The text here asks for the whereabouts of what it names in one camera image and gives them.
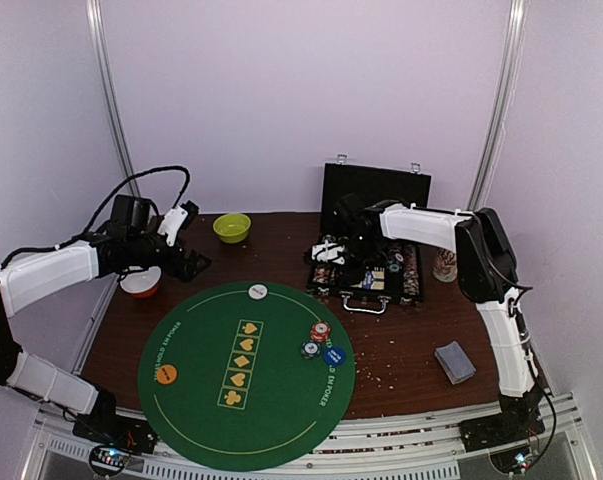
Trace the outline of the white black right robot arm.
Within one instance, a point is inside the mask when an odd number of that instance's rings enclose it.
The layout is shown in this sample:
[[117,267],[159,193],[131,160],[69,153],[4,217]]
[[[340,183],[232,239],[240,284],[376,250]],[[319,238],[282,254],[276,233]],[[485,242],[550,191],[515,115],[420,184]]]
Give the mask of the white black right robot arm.
[[500,440],[528,431],[544,394],[534,365],[530,334],[520,309],[527,287],[520,285],[516,257],[494,209],[446,211],[396,200],[366,206],[355,194],[341,197],[333,217],[346,230],[341,252],[350,282],[376,260],[391,240],[407,240],[456,256],[457,282],[484,322],[499,376],[500,413],[488,420]]

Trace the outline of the blue small blind button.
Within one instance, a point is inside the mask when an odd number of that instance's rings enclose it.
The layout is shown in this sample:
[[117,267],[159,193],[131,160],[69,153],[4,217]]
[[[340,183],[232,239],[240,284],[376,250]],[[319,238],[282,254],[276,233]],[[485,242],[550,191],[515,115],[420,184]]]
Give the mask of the blue small blind button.
[[323,353],[324,362],[331,367],[340,367],[347,360],[346,352],[340,347],[328,347]]

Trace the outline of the blue playing card deck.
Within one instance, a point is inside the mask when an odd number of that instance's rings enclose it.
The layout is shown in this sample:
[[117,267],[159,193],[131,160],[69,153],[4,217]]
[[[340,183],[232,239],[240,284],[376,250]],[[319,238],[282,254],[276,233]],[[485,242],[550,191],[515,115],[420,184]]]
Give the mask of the blue playing card deck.
[[476,373],[476,367],[457,341],[437,347],[434,356],[452,385],[462,383]]

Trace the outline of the white dealer button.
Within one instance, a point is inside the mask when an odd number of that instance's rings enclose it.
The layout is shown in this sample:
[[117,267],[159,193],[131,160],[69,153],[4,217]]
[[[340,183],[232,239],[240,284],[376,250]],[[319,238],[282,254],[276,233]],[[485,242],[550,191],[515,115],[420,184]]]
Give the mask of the white dealer button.
[[268,288],[264,284],[253,284],[248,289],[248,295],[253,300],[262,300],[268,295]]

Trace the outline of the orange big blind button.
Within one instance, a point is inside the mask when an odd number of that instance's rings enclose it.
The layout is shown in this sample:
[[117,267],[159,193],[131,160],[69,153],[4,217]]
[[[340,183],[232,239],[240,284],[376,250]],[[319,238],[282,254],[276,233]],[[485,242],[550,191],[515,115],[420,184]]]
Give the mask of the orange big blind button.
[[171,364],[161,365],[156,371],[155,378],[160,385],[172,385],[178,378],[178,370]]

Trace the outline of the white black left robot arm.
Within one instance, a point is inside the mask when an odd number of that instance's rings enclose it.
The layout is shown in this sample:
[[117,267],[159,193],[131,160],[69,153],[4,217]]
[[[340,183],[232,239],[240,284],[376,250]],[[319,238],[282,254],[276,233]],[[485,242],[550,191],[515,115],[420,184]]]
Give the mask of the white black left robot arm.
[[76,339],[79,323],[72,316],[88,306],[79,296],[95,299],[107,277],[118,277],[126,293],[147,298],[166,276],[189,282],[206,269],[209,259],[187,250],[180,237],[196,218],[197,205],[177,204],[155,219],[149,217],[151,205],[147,198],[119,195],[98,230],[0,266],[0,387],[85,415],[87,429],[104,444],[118,442],[125,433],[107,392],[70,373],[65,364],[42,358],[42,348],[28,351],[21,344],[28,329],[13,322],[50,314],[45,332],[67,321],[63,330]]

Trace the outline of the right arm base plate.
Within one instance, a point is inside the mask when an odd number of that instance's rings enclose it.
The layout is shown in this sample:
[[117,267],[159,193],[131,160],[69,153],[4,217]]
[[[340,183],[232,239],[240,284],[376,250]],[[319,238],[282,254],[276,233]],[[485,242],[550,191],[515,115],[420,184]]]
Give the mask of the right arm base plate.
[[542,434],[545,424],[538,413],[519,417],[512,413],[464,420],[459,431],[466,452],[473,452],[527,440],[532,432]]

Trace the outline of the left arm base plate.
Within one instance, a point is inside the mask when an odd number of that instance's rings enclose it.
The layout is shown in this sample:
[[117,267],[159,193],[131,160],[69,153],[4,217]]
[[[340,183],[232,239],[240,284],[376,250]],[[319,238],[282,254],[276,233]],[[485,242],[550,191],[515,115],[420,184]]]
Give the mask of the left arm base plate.
[[146,420],[116,415],[114,424],[103,426],[85,415],[79,415],[72,433],[95,443],[114,446],[133,454],[152,454],[158,435]]

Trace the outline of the red cream poker chip stack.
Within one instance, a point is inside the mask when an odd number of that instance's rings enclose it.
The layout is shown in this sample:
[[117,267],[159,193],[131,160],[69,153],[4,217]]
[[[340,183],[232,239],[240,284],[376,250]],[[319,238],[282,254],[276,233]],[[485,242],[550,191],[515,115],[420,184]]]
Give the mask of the red cream poker chip stack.
[[310,339],[317,343],[325,343],[331,333],[331,326],[327,322],[316,322],[310,330]]

